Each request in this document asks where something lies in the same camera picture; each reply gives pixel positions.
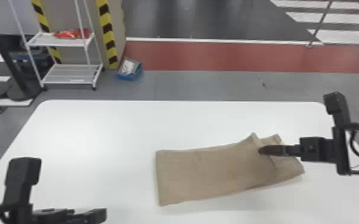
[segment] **beige cloth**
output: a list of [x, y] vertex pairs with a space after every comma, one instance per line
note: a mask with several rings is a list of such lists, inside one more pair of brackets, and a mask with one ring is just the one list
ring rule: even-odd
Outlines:
[[264, 145], [281, 144], [278, 135], [251, 134], [236, 144], [156, 152], [159, 204], [204, 200], [271, 185], [303, 173], [299, 161], [260, 155]]

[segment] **hazard stripe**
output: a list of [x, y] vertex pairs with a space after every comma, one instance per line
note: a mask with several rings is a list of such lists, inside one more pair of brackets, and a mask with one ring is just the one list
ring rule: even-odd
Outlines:
[[[41, 29], [45, 33], [50, 33], [50, 24], [48, 19], [46, 18], [45, 10], [42, 5], [41, 0], [31, 0], [33, 10], [36, 12], [36, 18], [38, 19], [39, 24], [41, 25]], [[51, 55], [54, 57], [55, 61], [61, 64], [61, 54], [57, 48], [51, 48]]]
[[100, 29], [103, 34], [103, 43], [106, 49], [108, 68], [118, 68], [116, 41], [113, 32], [112, 16], [110, 14], [109, 0], [96, 0], [99, 13]]

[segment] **red bag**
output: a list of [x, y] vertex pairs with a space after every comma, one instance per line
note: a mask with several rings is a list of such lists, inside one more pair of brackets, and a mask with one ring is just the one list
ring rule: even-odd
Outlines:
[[[89, 29], [83, 29], [83, 35], [85, 39], [89, 38]], [[53, 34], [56, 38], [65, 38], [65, 39], [82, 39], [81, 29], [72, 29], [72, 30], [62, 30]]]

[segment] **red wall stripe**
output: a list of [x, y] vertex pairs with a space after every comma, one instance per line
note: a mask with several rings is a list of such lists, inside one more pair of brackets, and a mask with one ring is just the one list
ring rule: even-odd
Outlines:
[[127, 42], [146, 70], [359, 73], [359, 45]]

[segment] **shelf rack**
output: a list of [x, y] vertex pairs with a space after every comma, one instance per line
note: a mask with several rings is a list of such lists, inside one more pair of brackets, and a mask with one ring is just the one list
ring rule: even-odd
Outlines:
[[[39, 84], [43, 90], [46, 90], [47, 87], [45, 84], [88, 84], [92, 86], [93, 90], [96, 90], [97, 80], [101, 71], [103, 70], [103, 62], [100, 55], [100, 49], [97, 42], [97, 38], [95, 37], [94, 27], [91, 20], [91, 16], [89, 13], [88, 3], [86, 0], [82, 0], [85, 6], [86, 16], [89, 20], [89, 26], [91, 29], [91, 33], [89, 34], [89, 38], [85, 38], [83, 32], [83, 25], [81, 19], [81, 12], [79, 10], [78, 0], [72, 0], [75, 3], [76, 15], [78, 18], [79, 28], [81, 30], [82, 39], [62, 39], [56, 38], [53, 33], [45, 33], [42, 31], [41, 26], [39, 26], [39, 32], [34, 35], [29, 41], [25, 42], [25, 47], [28, 51], [29, 58], [31, 60], [32, 66], [35, 70], [36, 77], [38, 78]], [[8, 0], [10, 3], [10, 7], [13, 10], [14, 18], [17, 22], [18, 29], [21, 33], [22, 39], [25, 41], [24, 31], [22, 29], [20, 20], [18, 18], [17, 12], [15, 11], [14, 4], [12, 0]], [[96, 50], [99, 58], [99, 64], [91, 64], [88, 48], [91, 42], [94, 41], [96, 45]], [[85, 51], [86, 64], [58, 64], [54, 57], [53, 59], [54, 65], [50, 68], [48, 73], [41, 79], [39, 74], [39, 70], [36, 67], [35, 61], [33, 59], [33, 55], [31, 53], [31, 47], [34, 46], [44, 46], [49, 51], [51, 55], [51, 47], [77, 47], [83, 48]]]

